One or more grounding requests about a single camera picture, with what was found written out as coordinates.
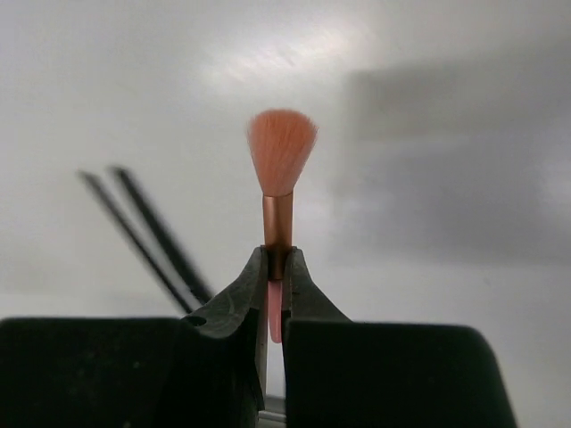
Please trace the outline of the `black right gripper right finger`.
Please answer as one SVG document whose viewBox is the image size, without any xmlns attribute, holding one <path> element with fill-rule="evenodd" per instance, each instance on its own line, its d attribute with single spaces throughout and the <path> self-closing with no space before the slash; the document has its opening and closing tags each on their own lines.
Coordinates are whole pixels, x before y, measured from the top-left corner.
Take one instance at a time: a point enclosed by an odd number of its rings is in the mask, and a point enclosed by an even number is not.
<svg viewBox="0 0 571 428">
<path fill-rule="evenodd" d="M 497 359 L 466 325 L 350 320 L 287 262 L 282 312 L 290 427 L 513 427 Z"/>
</svg>

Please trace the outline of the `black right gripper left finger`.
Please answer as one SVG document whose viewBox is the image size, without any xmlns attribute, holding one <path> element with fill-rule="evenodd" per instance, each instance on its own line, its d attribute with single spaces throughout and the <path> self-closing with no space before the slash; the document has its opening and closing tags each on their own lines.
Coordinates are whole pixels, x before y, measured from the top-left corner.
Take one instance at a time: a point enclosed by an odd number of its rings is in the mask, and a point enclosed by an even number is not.
<svg viewBox="0 0 571 428">
<path fill-rule="evenodd" d="M 265 404 L 268 256 L 184 317 L 9 317 L 4 427 L 254 427 Z"/>
</svg>

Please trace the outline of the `thin black makeup brush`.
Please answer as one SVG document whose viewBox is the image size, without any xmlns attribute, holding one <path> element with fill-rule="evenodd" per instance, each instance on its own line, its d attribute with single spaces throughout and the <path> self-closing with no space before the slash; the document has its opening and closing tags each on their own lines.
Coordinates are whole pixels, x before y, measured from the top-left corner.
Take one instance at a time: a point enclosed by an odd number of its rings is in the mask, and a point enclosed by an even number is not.
<svg viewBox="0 0 571 428">
<path fill-rule="evenodd" d="M 163 290 L 176 302 L 184 314 L 189 314 L 193 309 L 192 305 L 170 281 L 157 260 L 148 251 L 134 227 L 129 223 L 127 217 L 115 203 L 115 200 L 113 200 L 112 195 L 105 189 L 102 179 L 96 174 L 85 170 L 79 170 L 77 175 L 115 223 L 115 226 L 123 233 L 127 242 L 134 248 L 137 256 L 149 267 Z"/>
</svg>

